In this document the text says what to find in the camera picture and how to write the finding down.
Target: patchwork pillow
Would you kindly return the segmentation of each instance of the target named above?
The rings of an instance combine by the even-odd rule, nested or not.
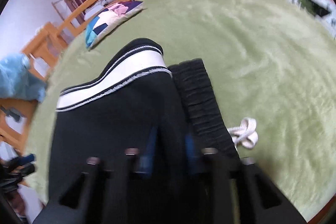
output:
[[[120,1],[102,10],[86,27],[86,48],[91,49],[113,29],[142,10],[143,1]]]

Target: blue stuffed toy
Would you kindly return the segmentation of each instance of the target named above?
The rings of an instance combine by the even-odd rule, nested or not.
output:
[[[0,98],[38,100],[45,97],[46,83],[31,74],[29,58],[23,53],[0,60]]]

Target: screw head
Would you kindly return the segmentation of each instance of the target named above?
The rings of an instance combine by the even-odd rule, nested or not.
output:
[[[243,163],[243,165],[252,165],[252,164],[255,164],[254,158],[251,158],[251,157],[242,158],[241,162]]]
[[[137,155],[137,154],[139,154],[139,149],[137,149],[137,148],[127,148],[125,150],[125,154],[126,155]]]
[[[214,155],[218,153],[218,150],[214,147],[203,148],[202,153],[204,155]]]
[[[100,159],[96,157],[90,157],[86,161],[88,164],[97,165],[100,163]]]

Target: white rope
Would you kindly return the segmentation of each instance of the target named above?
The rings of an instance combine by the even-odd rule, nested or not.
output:
[[[255,131],[256,127],[256,120],[246,117],[242,119],[239,127],[231,127],[227,129],[236,149],[239,143],[248,149],[252,149],[256,145],[258,141],[258,134]]]

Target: white pillow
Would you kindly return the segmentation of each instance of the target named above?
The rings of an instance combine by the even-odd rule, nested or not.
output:
[[[85,43],[91,49],[121,23],[142,10],[142,1],[121,1],[112,4],[95,16],[86,27]]]

